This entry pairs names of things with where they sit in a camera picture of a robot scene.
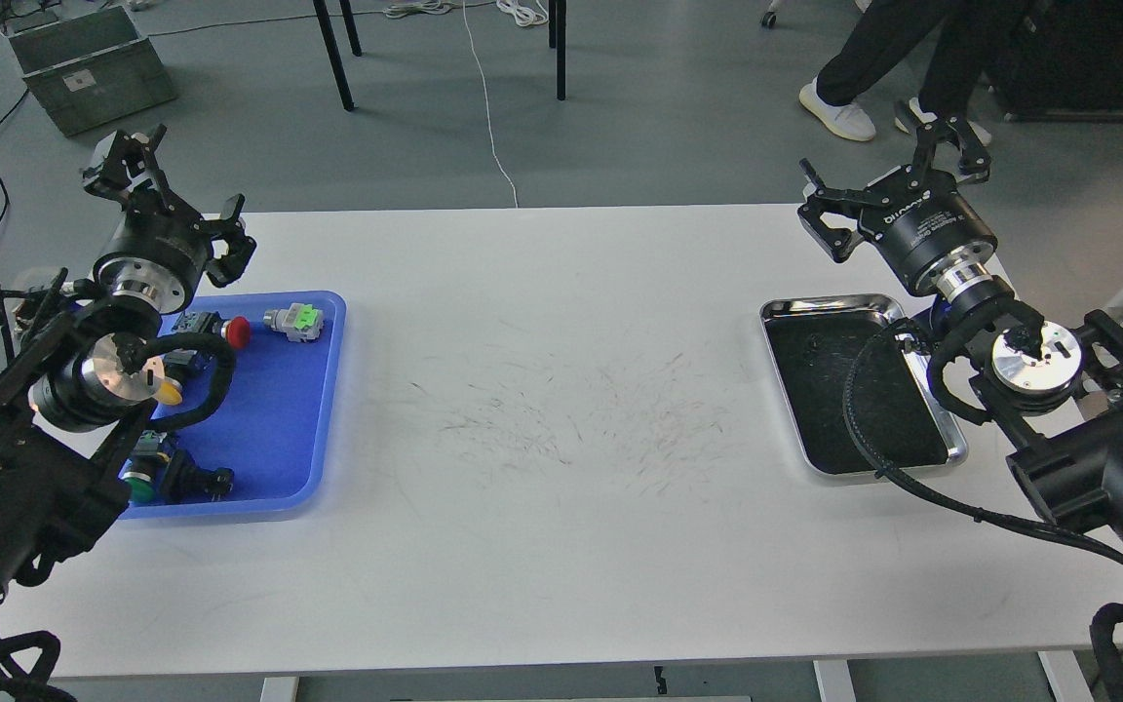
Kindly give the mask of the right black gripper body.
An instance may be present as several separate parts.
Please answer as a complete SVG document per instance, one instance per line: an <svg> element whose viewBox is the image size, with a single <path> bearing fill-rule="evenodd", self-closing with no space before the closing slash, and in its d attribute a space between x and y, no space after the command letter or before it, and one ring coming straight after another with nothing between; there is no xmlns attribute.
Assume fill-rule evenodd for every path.
<svg viewBox="0 0 1123 702"><path fill-rule="evenodd" d="M912 297L939 289L950 259L990 259L997 240L958 186L932 185L909 192L891 208L870 208L859 216L865 235Z"/></svg>

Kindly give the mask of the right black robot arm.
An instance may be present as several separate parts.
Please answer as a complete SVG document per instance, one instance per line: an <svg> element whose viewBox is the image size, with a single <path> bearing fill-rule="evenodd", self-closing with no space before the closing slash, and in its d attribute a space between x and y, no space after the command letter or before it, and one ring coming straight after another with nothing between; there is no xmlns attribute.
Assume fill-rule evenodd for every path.
<svg viewBox="0 0 1123 702"><path fill-rule="evenodd" d="M842 417L877 477L913 496L1033 539L1123 565L1123 328L1101 310L1075 328L1052 323L1017 298L987 262L998 241L959 186L989 177L990 156L961 116L923 124L909 164L864 188L829 186L809 159L798 221L830 258L878 250L923 314L893 321L857 354L842 388ZM1011 474L1035 517L998 514L926 487L866 439L853 395L874 347L926 357L926 399L973 425L992 422L1013 452ZM1114 633L1123 604L1098 608L1089 641L1106 698L1123 701L1123 656Z"/></svg>

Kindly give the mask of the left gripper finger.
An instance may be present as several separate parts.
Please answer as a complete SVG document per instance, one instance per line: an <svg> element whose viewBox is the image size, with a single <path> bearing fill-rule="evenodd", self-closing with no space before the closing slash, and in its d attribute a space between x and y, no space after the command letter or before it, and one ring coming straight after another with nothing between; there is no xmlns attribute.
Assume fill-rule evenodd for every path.
<svg viewBox="0 0 1123 702"><path fill-rule="evenodd" d="M168 186L156 151L168 126L156 125L150 133L116 130L99 142L86 168L82 188L120 206L124 216L179 215L179 197Z"/></svg>
<svg viewBox="0 0 1123 702"><path fill-rule="evenodd" d="M221 216L213 219L199 217L193 225L199 239L206 241L211 249L206 262L206 275L214 288L227 288L244 276L257 243L247 235L241 215L246 197L236 194L223 203Z"/></svg>

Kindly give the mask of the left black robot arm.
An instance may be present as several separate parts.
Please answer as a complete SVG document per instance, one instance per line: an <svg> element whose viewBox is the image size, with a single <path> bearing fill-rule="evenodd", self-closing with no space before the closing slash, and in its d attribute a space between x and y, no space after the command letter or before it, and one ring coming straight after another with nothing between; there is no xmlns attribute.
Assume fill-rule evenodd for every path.
<svg viewBox="0 0 1123 702"><path fill-rule="evenodd" d="M157 159L167 131L97 144L82 186L122 218L88 277L60 268L25 292L0 288L0 605L10 586L42 585L119 520L131 493L120 471L141 434L206 421L232 385L236 332L159 328L202 277L223 288L244 275L255 250L245 197L206 218L175 194ZM60 648L48 631L0 635L0 692L67 701L51 684Z"/></svg>

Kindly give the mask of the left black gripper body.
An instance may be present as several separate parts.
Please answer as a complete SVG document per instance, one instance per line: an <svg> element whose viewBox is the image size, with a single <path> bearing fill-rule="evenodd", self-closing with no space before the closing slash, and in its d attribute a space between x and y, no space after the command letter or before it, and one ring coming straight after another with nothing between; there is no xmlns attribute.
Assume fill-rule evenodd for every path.
<svg viewBox="0 0 1123 702"><path fill-rule="evenodd" d="M93 265L93 280L115 297L136 297L159 314L177 314L192 302L207 262L210 237L193 222L143 206L125 209Z"/></svg>

